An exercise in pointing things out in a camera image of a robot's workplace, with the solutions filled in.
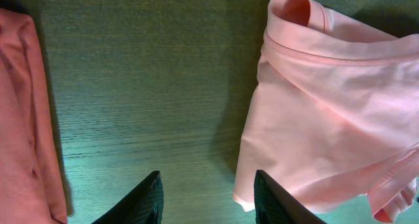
pink fabric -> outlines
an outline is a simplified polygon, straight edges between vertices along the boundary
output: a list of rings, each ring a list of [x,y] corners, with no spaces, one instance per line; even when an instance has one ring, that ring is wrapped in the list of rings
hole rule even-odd
[[[67,223],[32,19],[0,9],[0,223]]]
[[[313,0],[271,0],[234,199],[265,170],[309,210],[367,194],[392,222],[419,174],[419,35],[398,39]]]

